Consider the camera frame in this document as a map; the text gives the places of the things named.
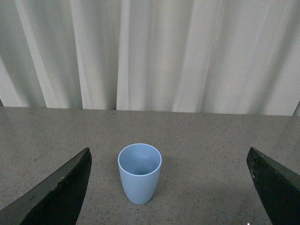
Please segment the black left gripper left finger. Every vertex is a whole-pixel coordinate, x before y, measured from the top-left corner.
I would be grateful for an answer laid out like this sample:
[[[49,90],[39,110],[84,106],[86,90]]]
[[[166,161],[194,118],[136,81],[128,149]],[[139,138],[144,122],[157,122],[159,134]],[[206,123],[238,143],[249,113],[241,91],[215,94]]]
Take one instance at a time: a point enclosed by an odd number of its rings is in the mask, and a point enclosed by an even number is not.
[[[85,148],[0,211],[2,225],[75,225],[87,191],[92,157]]]

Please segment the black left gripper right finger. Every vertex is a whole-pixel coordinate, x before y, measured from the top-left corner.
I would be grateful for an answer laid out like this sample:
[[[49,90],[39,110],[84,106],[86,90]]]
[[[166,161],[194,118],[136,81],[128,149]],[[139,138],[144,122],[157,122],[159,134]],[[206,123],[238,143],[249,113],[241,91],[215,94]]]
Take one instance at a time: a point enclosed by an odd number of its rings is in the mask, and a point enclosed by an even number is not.
[[[300,175],[251,147],[247,166],[273,225],[300,223]]]

